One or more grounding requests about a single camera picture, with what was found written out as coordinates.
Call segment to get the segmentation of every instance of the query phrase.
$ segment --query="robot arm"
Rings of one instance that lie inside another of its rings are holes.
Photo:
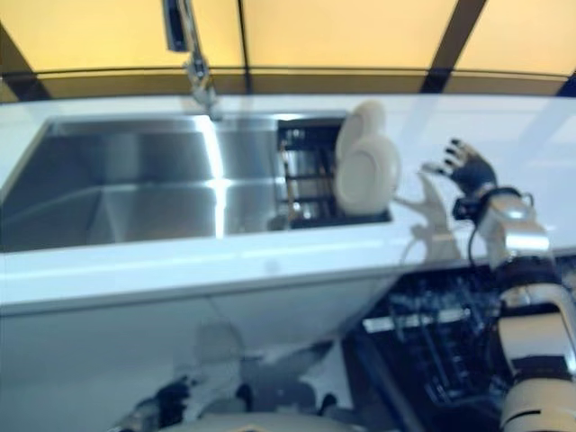
[[[474,223],[500,288],[495,337],[514,379],[500,428],[576,431],[576,307],[534,208],[515,188],[499,187],[491,165],[460,140],[444,164],[423,168],[463,192],[453,215]]]

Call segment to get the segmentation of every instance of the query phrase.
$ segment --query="black cable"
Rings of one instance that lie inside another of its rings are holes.
[[[530,207],[534,207],[534,196],[530,192],[522,193],[522,198],[527,198],[530,203]]]
[[[476,271],[477,267],[476,267],[476,263],[474,262],[474,257],[472,256],[472,245],[474,242],[474,236],[476,235],[476,231],[478,230],[478,226],[474,225],[474,229],[472,230],[472,234],[470,234],[470,237],[468,238],[468,262],[470,263],[470,267],[472,268],[472,270]]]

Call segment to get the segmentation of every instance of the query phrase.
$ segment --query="dishwasher rack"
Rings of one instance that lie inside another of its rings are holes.
[[[556,263],[573,295],[576,255]],[[486,265],[405,274],[346,340],[381,397],[400,389],[426,430],[497,430],[511,385],[487,357],[499,308]]]

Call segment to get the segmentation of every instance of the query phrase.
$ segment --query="countertop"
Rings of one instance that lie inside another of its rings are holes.
[[[387,109],[402,176],[392,223],[306,229],[229,238],[189,238],[2,254],[3,313],[53,302],[174,293],[217,293],[281,284],[384,274],[462,260],[471,226],[454,222],[458,196],[445,179],[419,174],[440,160],[450,138],[476,146],[500,183],[535,197],[555,248],[576,245],[576,100],[527,96],[332,95],[225,96],[225,113],[351,110],[366,98]],[[187,97],[157,96],[12,103],[0,106],[0,186],[50,117],[198,113]],[[482,242],[474,253],[481,256]]]

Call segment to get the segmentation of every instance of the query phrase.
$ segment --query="faucet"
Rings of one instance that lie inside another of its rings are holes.
[[[202,54],[192,0],[164,0],[164,18],[168,49],[176,52],[190,52],[190,59],[184,64],[192,97],[213,119],[213,106],[216,104],[216,90],[208,60]]]

